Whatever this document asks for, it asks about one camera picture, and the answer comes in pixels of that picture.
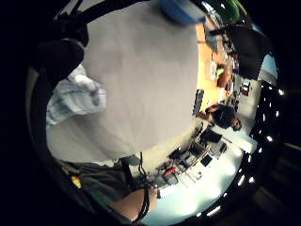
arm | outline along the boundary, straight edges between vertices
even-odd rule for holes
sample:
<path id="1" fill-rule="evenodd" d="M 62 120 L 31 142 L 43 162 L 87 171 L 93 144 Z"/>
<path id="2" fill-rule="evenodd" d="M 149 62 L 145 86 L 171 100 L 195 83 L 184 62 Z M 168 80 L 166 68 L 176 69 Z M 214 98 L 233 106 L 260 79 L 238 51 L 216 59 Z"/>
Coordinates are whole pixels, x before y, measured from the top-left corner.
<path id="1" fill-rule="evenodd" d="M 150 209 L 151 211 L 157 202 L 157 189 L 149 189 Z M 133 221 L 138 217 L 144 200 L 144 190 L 139 189 L 132 192 L 122 200 L 110 204 L 112 208 L 117 210 L 121 215 Z"/>
<path id="2" fill-rule="evenodd" d="M 212 105 L 208 108 L 208 112 L 215 112 L 217 109 L 219 109 L 219 105 Z"/>
<path id="3" fill-rule="evenodd" d="M 205 121 L 208 121 L 208 122 L 213 121 L 213 116 L 212 116 L 212 114 L 207 114 L 207 115 L 205 115 L 204 113 L 199 112 L 199 113 L 198 113 L 198 117 L 201 118 L 201 119 L 203 119 L 203 120 L 205 120 Z"/>

hand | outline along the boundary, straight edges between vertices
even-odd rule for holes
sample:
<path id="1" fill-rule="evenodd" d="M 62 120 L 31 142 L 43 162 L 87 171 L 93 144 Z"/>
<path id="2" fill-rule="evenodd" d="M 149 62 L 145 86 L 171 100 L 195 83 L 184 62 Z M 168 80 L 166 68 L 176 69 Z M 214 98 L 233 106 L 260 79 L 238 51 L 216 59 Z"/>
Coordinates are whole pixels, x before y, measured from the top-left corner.
<path id="1" fill-rule="evenodd" d="M 157 189 L 150 188 L 149 189 L 149 197 L 150 197 L 150 207 L 149 211 L 154 209 L 157 203 Z M 135 220 L 138 217 L 138 214 L 141 210 L 142 204 L 144 201 L 144 189 L 139 189 L 137 191 L 132 192 L 127 197 L 119 200 L 117 202 L 111 203 L 111 207 L 113 207 L 120 214 L 128 218 L 129 220 Z"/>

desk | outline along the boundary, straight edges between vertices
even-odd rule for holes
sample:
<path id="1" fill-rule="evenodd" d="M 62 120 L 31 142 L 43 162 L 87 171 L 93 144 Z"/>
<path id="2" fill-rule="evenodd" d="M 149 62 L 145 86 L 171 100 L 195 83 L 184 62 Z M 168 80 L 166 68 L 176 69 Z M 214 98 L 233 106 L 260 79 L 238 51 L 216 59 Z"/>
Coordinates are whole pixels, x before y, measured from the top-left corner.
<path id="1" fill-rule="evenodd" d="M 214 25 L 208 22 L 207 26 L 210 29 L 214 29 Z M 205 30 L 203 24 L 196 26 L 198 37 L 198 84 L 197 89 L 204 90 L 203 100 L 200 107 L 200 111 L 204 111 L 211 105 L 216 105 L 220 101 L 230 96 L 230 92 L 224 88 L 217 86 L 216 79 L 210 79 L 208 73 L 210 73 L 210 62 L 214 61 L 217 64 L 225 65 L 225 73 L 227 80 L 231 78 L 231 60 L 227 59 L 224 47 L 221 41 L 217 44 L 218 53 L 214 53 L 213 50 L 206 44 Z"/>
<path id="2" fill-rule="evenodd" d="M 195 183 L 182 177 L 183 183 L 172 186 L 170 194 L 158 200 L 156 207 L 142 222 L 150 226 L 166 226 L 203 212 L 211 206 L 231 184 L 240 167 L 242 156 L 231 150 L 201 168 L 202 177 Z"/>

person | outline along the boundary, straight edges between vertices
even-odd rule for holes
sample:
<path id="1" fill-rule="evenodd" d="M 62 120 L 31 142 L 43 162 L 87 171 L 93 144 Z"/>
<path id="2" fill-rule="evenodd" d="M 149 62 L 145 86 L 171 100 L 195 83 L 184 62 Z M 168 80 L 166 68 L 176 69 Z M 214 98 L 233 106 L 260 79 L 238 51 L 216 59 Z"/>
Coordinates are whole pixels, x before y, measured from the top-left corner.
<path id="1" fill-rule="evenodd" d="M 206 113 L 198 113 L 198 117 L 213 122 L 223 129 L 231 127 L 233 131 L 239 131 L 242 128 L 241 121 L 236 117 L 232 107 L 227 105 L 213 105 L 206 109 Z"/>
<path id="2" fill-rule="evenodd" d="M 85 68 L 80 64 L 55 87 L 47 105 L 46 128 L 74 115 L 104 111 L 105 105 L 104 85 L 87 77 Z"/>

black strap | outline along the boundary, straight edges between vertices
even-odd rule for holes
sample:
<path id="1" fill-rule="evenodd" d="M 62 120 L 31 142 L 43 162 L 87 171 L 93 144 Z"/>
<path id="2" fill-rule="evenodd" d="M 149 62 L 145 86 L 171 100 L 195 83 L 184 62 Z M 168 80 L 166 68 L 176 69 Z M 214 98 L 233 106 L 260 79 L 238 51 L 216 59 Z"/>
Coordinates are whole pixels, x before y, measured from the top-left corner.
<path id="1" fill-rule="evenodd" d="M 84 0 L 78 0 L 77 3 L 75 4 L 74 8 L 72 9 L 70 15 L 75 15 L 78 8 L 82 5 Z"/>
<path id="2" fill-rule="evenodd" d="M 88 8 L 87 10 L 83 11 L 82 13 L 78 14 L 74 20 L 70 21 L 67 24 L 67 30 L 74 30 L 79 27 L 82 27 L 83 25 L 86 25 L 94 20 L 96 20 L 99 17 L 104 16 L 105 14 L 122 9 L 127 8 L 130 5 L 133 5 L 137 2 L 144 2 L 144 1 L 150 1 L 150 0 L 106 0 L 102 1 L 101 3 L 98 3 L 94 5 L 93 7 Z"/>

